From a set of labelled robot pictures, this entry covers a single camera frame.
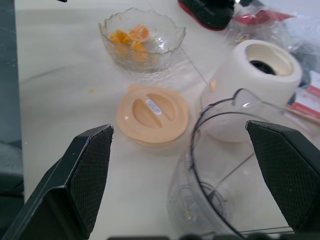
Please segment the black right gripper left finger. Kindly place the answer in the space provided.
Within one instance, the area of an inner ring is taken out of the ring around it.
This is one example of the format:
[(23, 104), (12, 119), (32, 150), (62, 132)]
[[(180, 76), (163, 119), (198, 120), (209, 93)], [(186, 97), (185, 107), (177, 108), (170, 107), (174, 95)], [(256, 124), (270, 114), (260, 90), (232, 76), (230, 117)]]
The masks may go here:
[(88, 240), (108, 176), (111, 124), (77, 135), (44, 174), (7, 230), (7, 240)]

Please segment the cream blender lid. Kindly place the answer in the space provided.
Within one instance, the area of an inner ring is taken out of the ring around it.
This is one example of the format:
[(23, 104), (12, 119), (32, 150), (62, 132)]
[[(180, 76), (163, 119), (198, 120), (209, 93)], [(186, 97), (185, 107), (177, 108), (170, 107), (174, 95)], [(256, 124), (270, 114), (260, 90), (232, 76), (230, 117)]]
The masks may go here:
[(136, 142), (162, 146), (186, 131), (188, 103), (176, 91), (132, 84), (118, 105), (116, 121), (121, 131)]

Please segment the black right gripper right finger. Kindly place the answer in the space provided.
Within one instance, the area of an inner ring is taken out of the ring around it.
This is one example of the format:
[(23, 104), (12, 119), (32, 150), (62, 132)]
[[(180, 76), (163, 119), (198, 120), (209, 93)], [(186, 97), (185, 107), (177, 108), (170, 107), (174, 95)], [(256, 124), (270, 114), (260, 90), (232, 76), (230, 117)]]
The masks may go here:
[(246, 130), (266, 186), (295, 232), (320, 232), (320, 150), (300, 131), (249, 120)]

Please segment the clear plastic bowl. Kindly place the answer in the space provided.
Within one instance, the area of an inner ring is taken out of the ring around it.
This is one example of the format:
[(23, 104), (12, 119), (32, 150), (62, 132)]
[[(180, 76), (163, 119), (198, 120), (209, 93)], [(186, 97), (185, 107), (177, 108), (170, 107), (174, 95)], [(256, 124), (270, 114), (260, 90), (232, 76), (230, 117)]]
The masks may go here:
[[(149, 39), (143, 43), (147, 50), (145, 62), (118, 56), (115, 45), (108, 39), (109, 35), (118, 29), (128, 33), (137, 25), (144, 25), (149, 30)], [(169, 67), (186, 36), (186, 28), (178, 27), (170, 17), (153, 10), (133, 7), (111, 15), (99, 23), (98, 27), (106, 52), (112, 60), (135, 72), (153, 72)]]

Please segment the orange fruit pieces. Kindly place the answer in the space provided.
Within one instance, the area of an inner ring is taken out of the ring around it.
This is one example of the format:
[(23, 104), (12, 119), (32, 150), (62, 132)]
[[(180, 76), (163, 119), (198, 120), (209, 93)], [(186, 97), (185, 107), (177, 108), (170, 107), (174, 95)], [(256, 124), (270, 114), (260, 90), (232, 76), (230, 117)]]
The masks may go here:
[(115, 45), (115, 51), (119, 57), (131, 57), (138, 63), (143, 63), (148, 58), (144, 43), (149, 38), (149, 29), (142, 24), (138, 24), (129, 32), (117, 29), (108, 36), (108, 39)]

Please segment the small bag of screws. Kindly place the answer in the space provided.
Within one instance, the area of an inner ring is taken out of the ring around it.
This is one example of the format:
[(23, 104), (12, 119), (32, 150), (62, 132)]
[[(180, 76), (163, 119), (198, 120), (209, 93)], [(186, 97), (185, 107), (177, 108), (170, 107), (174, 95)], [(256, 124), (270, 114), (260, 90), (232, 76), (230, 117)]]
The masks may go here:
[(245, 33), (242, 31), (234, 30), (230, 33), (230, 36), (232, 38), (232, 41), (235, 44), (240, 44), (242, 42), (245, 42), (247, 40), (251, 40), (253, 38), (253, 35), (251, 33)]

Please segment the cream blender base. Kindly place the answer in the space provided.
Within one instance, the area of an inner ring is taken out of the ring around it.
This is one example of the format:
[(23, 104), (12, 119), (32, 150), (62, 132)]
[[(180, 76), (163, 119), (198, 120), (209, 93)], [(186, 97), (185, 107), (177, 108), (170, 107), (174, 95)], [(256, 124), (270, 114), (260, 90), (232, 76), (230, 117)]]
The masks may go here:
[(279, 46), (262, 40), (240, 43), (200, 96), (205, 130), (220, 141), (238, 143), (249, 140), (249, 120), (287, 124), (284, 107), (302, 75), (299, 62)]

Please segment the clear blender jar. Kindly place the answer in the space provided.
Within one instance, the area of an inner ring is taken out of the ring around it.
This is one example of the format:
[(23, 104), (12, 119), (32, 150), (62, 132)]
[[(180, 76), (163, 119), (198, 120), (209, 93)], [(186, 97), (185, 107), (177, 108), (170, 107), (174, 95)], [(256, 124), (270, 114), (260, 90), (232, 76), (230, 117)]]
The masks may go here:
[(246, 89), (201, 103), (167, 200), (168, 214), (183, 234), (207, 239), (293, 231), (264, 182), (246, 130), (249, 120), (298, 128), (295, 117)]

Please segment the black padded mitt red edge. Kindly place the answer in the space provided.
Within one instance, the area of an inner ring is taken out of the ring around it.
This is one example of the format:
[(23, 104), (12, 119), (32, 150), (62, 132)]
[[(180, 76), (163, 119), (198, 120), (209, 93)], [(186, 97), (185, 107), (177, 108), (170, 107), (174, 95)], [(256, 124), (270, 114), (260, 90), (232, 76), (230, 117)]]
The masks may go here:
[(235, 11), (235, 0), (177, 0), (179, 6), (203, 27), (224, 30)]

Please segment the red and white box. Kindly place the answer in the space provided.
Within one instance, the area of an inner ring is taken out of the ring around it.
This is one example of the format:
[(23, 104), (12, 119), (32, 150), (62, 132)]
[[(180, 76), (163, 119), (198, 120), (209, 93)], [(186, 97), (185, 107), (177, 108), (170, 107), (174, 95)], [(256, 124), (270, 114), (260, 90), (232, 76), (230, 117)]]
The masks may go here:
[(320, 88), (298, 87), (288, 101), (287, 109), (320, 126)]

